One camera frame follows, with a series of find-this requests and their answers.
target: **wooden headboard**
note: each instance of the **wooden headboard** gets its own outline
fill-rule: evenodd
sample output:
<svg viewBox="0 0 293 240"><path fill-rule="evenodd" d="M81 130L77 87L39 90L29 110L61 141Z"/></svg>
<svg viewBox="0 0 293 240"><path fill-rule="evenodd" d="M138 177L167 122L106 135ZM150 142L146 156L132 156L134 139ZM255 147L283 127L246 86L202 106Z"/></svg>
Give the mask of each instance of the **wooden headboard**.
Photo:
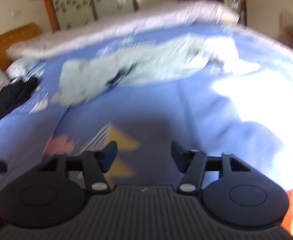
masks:
<svg viewBox="0 0 293 240"><path fill-rule="evenodd" d="M12 63L6 54L6 50L19 41L27 41L42 34L42 30L35 24L16 28L0 35L0 69L4 72Z"/></svg>

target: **clothing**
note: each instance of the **clothing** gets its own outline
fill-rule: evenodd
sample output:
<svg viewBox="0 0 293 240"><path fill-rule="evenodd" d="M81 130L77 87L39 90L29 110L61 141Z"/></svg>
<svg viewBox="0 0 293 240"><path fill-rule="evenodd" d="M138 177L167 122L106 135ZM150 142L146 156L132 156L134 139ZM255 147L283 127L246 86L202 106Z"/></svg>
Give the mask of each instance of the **clothing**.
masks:
<svg viewBox="0 0 293 240"><path fill-rule="evenodd" d="M37 86L38 79L31 77L26 82L19 80L3 87L0 92L0 120L29 100Z"/></svg>

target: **wall switch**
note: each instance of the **wall switch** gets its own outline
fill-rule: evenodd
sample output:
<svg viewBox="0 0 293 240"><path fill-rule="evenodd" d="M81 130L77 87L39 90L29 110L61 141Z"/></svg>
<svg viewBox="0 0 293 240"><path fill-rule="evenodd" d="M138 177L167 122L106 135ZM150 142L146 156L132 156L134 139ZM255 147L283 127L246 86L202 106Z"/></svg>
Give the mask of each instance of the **wall switch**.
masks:
<svg viewBox="0 0 293 240"><path fill-rule="evenodd" d="M16 17L16 16L21 15L22 11L21 11L21 9L16 9L16 10L12 10L11 13L12 13L12 17Z"/></svg>

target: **bed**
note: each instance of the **bed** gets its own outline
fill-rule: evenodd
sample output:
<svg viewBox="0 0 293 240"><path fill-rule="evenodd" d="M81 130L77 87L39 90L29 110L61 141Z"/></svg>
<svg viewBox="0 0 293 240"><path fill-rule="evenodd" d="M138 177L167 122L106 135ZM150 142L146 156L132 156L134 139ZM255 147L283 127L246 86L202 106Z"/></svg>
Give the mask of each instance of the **bed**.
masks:
<svg viewBox="0 0 293 240"><path fill-rule="evenodd" d="M40 34L32 26L36 31L27 38L30 25L13 32L26 40ZM60 90L67 60L91 60L120 48L161 44L186 33L231 37L240 58L260 67L245 74L214 74L209 63L189 77L120 85L76 106L51 103ZM6 58L6 49L0 46L0 59ZM0 175L0 190L55 153L77 155L101 149L112 140L118 143L119 154L105 175L110 185L176 186L182 174L169 150L171 142L178 140L187 149L201 149L211 156L232 152L286 189L291 206L283 226L293 234L290 49L240 26L204 22L108 37L44 59L36 71L41 72L41 83L32 98L0 121L0 160L8 163L8 173ZM80 173L70 177L84 185ZM204 186L215 179L217 174L207 175Z"/></svg>

